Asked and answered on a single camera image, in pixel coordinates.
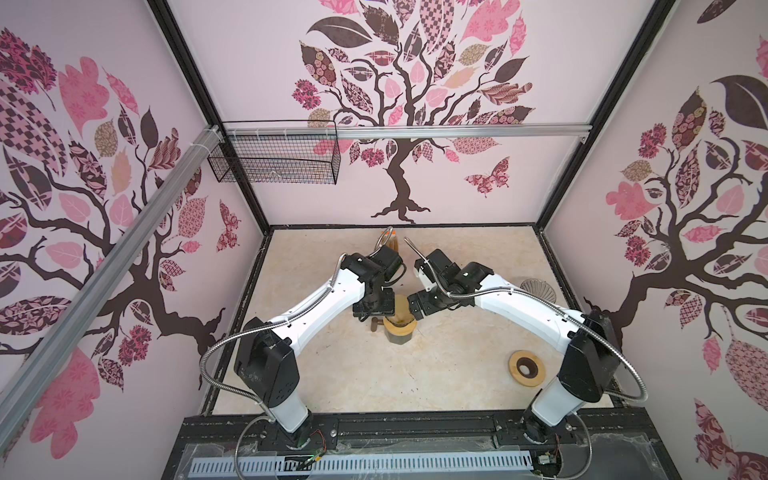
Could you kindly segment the wooden ring holder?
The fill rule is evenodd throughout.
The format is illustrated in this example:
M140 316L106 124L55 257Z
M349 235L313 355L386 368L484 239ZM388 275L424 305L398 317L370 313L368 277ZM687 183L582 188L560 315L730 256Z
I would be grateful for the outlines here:
M386 332L395 337L406 337L412 335L416 329L417 322L412 320L406 324L398 324L391 321L389 318L385 318L383 321Z
M540 358L526 350L512 353L508 369L518 384L529 388L540 386L546 378L546 368Z

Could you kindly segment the grey glass carafe mug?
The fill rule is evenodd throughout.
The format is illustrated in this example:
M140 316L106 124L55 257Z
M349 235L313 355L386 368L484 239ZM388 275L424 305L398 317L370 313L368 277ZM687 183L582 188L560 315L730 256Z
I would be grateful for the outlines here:
M412 321L405 325L397 325L387 318L372 318L371 331L375 333L379 327L383 328L386 338L390 343L403 345L412 339L416 329L416 322Z

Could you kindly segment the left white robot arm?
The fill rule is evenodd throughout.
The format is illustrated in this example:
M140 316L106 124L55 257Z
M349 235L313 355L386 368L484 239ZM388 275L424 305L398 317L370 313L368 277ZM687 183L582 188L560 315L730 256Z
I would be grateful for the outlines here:
M255 317L245 325L252 333L240 341L234 372L274 417L289 445L302 446L312 424L298 394L299 355L347 309L360 321L392 316L392 283L402 266L399 253L387 246L367 256L344 255L332 278L304 301L268 322Z

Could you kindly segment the brown paper coffee filter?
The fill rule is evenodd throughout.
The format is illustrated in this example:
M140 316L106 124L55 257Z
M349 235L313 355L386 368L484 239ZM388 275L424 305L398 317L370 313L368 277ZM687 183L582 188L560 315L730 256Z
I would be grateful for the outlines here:
M414 320L410 312L409 301L405 295L395 295L395 313L391 322L395 325L407 325Z

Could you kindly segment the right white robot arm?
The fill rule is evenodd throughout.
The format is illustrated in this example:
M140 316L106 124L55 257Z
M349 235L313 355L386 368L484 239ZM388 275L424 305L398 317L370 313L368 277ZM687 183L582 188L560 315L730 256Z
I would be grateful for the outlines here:
M424 286L408 297L415 319L474 306L524 328L563 355L557 375L523 413L522 430L529 442L552 441L566 417L608 394L619 366L611 349L618 343L610 322L598 311L585 314L544 301L477 262L461 268L418 260L414 268Z

